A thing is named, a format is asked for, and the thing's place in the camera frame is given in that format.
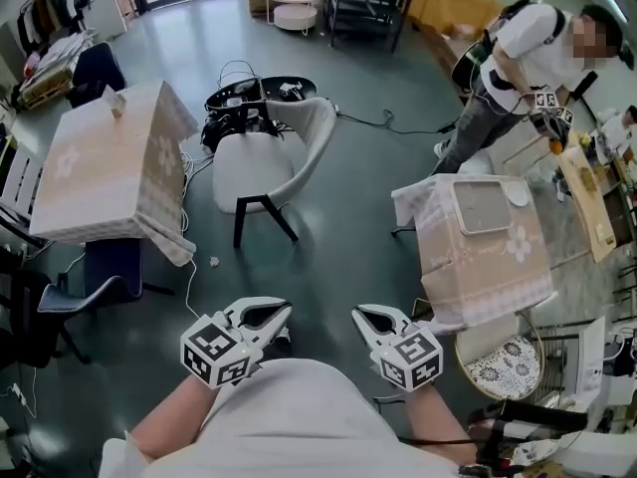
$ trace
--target chair with floral cushion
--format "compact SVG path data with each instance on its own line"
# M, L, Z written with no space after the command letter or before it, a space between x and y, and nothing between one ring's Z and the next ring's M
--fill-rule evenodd
M551 294L536 306L554 300ZM521 319L527 323L539 352L521 335ZM456 357L467 379L483 394L496 400L522 400L539 386L544 373L544 350L531 320L508 314L487 324L469 328L456 336Z

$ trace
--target white shirt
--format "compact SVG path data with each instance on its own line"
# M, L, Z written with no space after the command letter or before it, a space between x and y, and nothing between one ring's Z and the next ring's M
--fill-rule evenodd
M604 139L598 134L595 138L595 151L600 164L606 164L612 160L612 157L606 155L606 148L611 153L616 152L619 155L623 155L630 146L632 129L631 127L624 127L621 122L622 117L623 113L613 108L606 109L597 116L602 124L601 131L605 137Z
M552 6L546 4L528 5L497 33L498 44L509 57L518 61L531 87L545 87L545 91L555 92L564 86L574 91L588 74L584 69L583 59L574 59L572 56L572 36L569 33L572 16L567 13L564 16L564 28L547 45L543 42L555 29L557 13ZM518 91L501 91L492 85L492 70L507 81L506 75L491 55L480 69L485 89L507 112L526 114L530 108L524 100L520 101L521 94Z
M110 476L451 478L458 471L443 457L400 443L347 377L309 359L269 361L236 387L224 386L187 448L141 471L138 459L128 460Z

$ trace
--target white flower print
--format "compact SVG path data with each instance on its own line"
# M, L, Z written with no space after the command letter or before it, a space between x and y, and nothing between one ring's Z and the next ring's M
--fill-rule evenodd
M80 153L71 145L63 154L58 156L58 164L54 178L59 180L63 177L69 177L73 170L73 165L78 159L80 159Z
M522 263L525 257L531 252L531 244L527 241L527 230L525 230L525 227L518 227L518 231L513 227L509 228L507 251L516 255L516 259L520 263Z
M166 176L172 174L172 169L177 164L177 159L172 151L172 143L169 138L159 137L159 166L163 167Z

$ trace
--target round side table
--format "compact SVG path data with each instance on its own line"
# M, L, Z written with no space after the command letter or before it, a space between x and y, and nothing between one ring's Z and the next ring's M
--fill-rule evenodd
M276 25L284 30L302 31L306 36L308 30L317 22L317 4L321 0L272 0L280 5L275 8L274 21L270 20L270 0L266 0L268 24Z

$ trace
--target glossy floor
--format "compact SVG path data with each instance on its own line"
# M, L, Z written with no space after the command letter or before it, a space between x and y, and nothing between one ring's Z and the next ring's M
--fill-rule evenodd
M336 42L327 45L315 31L305 38L289 34L247 12L247 0L198 0L154 11L133 22L113 43L131 85L164 79L203 123L205 100L216 91L219 73L231 60L249 61L261 76L299 75L318 86L341 110L360 119L381 121L392 109L403 129L436 129L461 109L445 77L424 50L417 33L405 28L391 55L382 45ZM240 64L228 66L246 71ZM20 117L19 138L43 157L64 102ZM292 245L264 214L249 215L240 252L232 247L233 218L212 199L211 169L193 180L185 201L190 216L187 237L197 245L199 272L192 282L191 306L212 314L240 297L270 295L294 304L291 329L295 354L320 359L346 373L370 398L391 388L369 370L368 351L350 319L359 303L380 303L411 310L421 293L415 236L397 239L391 190L425 177L435 162L438 135L395 135L339 119L333 140L304 191L285 215L298 232ZM198 139L187 149L202 154ZM295 160L302 151L291 143ZM54 245L34 266L56 278L82 253ZM220 260L216 269L210 257ZM95 318L75 317L68 324L78 346L93 359L82 365L72 356L53 359L38 371L38 419L29 420L36 455L56 476L91 476L90 458L110 437L120 437L186 376L179 364L179 336L194 318L184 306L191 266L176 269L148 246L146 281L174 289L175 298L146 293L138 303L101 310ZM83 268L71 274L81 292ZM446 370L437 381L461 420L486 400L455 368L447 346ZM23 367L31 402L32 371ZM11 384L11 366L0 384ZM0 414L23 426L14 401L0 402ZM383 414L396 430L407 428L401 407Z

